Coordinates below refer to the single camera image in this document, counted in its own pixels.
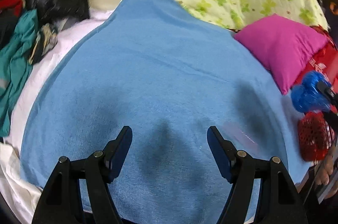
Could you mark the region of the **right hand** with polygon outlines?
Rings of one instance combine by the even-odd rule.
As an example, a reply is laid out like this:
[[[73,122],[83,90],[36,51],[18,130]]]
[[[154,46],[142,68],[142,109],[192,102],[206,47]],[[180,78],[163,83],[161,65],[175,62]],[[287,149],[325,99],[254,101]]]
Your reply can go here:
[[[337,171],[337,147],[333,144],[315,175],[315,185],[325,187],[319,197],[320,203],[337,193],[337,173],[336,176],[333,175],[335,171]]]

